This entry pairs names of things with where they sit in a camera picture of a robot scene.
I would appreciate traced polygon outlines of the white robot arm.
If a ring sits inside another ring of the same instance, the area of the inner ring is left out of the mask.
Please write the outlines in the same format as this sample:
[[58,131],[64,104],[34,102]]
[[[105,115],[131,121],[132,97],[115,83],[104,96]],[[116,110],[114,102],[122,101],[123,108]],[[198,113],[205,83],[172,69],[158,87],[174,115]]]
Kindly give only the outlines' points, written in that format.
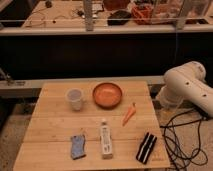
[[196,105],[207,118],[213,118],[213,88],[205,83],[206,69],[197,61],[191,61],[165,72],[165,85],[157,100],[165,109],[179,106],[184,100]]

